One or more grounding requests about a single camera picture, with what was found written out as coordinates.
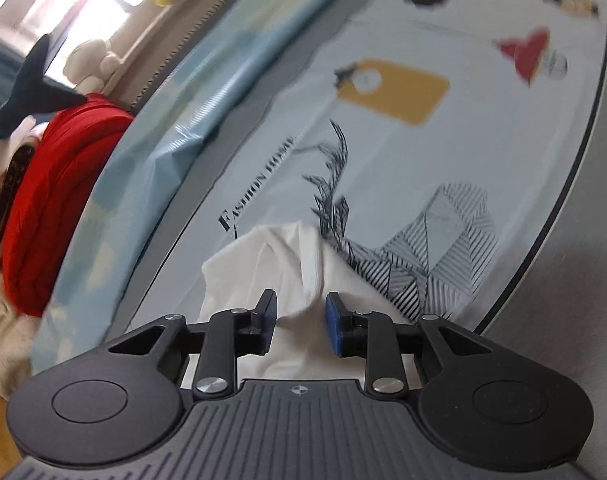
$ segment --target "crosshair symbol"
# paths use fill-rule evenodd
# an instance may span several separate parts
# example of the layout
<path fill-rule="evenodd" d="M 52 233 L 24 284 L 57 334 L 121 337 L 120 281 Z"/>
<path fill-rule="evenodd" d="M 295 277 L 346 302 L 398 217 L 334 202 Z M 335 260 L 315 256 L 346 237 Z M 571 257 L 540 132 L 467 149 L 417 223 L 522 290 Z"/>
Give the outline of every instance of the crosshair symbol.
<path fill-rule="evenodd" d="M 301 397 L 302 395 L 307 394 L 310 391 L 310 388 L 306 388 L 303 384 L 297 384 L 293 388 L 290 388 L 290 391 L 296 396 Z"/>

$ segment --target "white circle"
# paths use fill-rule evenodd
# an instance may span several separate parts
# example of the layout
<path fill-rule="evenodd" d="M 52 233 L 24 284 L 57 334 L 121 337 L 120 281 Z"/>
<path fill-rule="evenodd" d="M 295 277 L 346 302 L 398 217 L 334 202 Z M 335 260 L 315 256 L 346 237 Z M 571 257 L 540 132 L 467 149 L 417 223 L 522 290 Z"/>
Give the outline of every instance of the white circle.
<path fill-rule="evenodd" d="M 357 92 L 360 94 L 372 94 L 381 86 L 381 74 L 374 68 L 359 70 L 351 78 Z"/>

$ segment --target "white plush toy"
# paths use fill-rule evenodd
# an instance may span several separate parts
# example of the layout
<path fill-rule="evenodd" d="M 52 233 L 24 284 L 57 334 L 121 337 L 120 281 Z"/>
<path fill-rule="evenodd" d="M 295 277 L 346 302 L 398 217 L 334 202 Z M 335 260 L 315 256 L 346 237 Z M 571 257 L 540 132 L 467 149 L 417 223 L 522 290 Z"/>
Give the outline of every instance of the white plush toy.
<path fill-rule="evenodd" d="M 84 41 L 68 56 L 64 76 L 81 94 L 101 92 L 121 64 L 107 41 Z"/>

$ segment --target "metal screw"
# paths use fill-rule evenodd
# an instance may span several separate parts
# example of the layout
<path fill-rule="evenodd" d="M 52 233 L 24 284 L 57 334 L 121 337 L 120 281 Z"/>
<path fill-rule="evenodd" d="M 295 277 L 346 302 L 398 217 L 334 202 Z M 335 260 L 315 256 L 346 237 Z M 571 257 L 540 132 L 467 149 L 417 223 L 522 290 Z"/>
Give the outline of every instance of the metal screw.
<path fill-rule="evenodd" d="M 220 394 L 228 387 L 228 381 L 221 377 L 204 377 L 197 381 L 197 390 L 203 394 Z"/>
<path fill-rule="evenodd" d="M 403 381 L 394 377 L 381 377 L 373 381 L 373 390 L 380 394 L 398 394 L 403 389 Z"/>

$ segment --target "gray fabric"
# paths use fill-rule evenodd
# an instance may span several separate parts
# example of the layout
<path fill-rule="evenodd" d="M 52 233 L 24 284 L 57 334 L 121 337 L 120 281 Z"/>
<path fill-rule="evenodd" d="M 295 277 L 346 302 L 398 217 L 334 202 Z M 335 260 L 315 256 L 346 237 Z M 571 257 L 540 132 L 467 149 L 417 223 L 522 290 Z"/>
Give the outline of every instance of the gray fabric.
<path fill-rule="evenodd" d="M 595 426 L 579 463 L 607 480 L 607 75 L 573 189 L 536 260 L 485 335 L 584 388 Z"/>
<path fill-rule="evenodd" d="M 159 268 L 191 216 L 224 172 L 234 153 L 261 123 L 273 97 L 305 70 L 316 49 L 341 30 L 347 18 L 369 0 L 335 0 L 304 30 L 267 70 L 260 81 L 226 118 L 216 138 L 199 155 L 177 195 L 168 206 L 139 262 L 106 336 L 122 335 L 143 301 Z"/>

